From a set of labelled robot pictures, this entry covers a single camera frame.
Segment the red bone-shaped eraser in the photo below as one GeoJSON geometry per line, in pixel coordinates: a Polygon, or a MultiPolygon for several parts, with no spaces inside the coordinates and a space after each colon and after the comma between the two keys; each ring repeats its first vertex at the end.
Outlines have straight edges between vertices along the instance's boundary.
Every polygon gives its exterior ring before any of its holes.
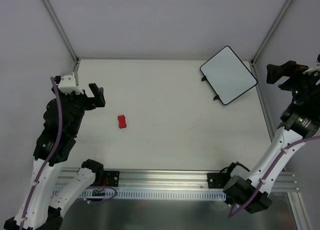
{"type": "Polygon", "coordinates": [[[127,127],[126,117],[124,115],[119,115],[117,119],[118,119],[119,129],[123,129],[127,127]]]}

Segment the white whiteboard black rim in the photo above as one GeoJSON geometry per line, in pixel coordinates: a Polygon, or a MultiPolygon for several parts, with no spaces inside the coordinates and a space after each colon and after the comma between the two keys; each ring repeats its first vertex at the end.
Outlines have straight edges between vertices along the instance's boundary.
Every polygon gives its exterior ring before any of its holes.
{"type": "Polygon", "coordinates": [[[202,81],[207,81],[215,93],[214,100],[224,106],[252,88],[258,81],[230,46],[225,46],[203,63],[202,81]]]}

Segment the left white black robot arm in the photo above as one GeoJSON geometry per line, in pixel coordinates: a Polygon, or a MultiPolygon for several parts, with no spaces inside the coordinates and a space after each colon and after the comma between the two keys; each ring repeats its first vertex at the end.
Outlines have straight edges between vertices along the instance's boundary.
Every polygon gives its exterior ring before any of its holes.
{"type": "Polygon", "coordinates": [[[44,129],[36,141],[33,169],[27,194],[18,213],[6,220],[4,229],[60,229],[63,217],[79,195],[104,182],[103,164],[88,159],[72,179],[53,197],[56,180],[76,143],[85,111],[106,105],[104,89],[90,83],[92,97],[79,88],[73,75],[52,77],[50,100],[43,115],[44,129]]]}

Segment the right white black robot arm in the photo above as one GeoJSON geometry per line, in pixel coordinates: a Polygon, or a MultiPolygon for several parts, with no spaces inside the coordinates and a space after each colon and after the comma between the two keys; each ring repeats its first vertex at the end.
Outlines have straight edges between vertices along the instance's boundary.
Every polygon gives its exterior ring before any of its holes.
{"type": "Polygon", "coordinates": [[[287,78],[278,88],[291,92],[292,100],[280,116],[271,145],[255,167],[245,174],[236,172],[235,163],[227,168],[223,192],[233,200],[229,218],[242,210],[253,214],[268,209],[272,203],[269,194],[285,165],[308,141],[318,139],[320,67],[288,61],[282,65],[268,64],[266,69],[268,84],[287,78]]]}

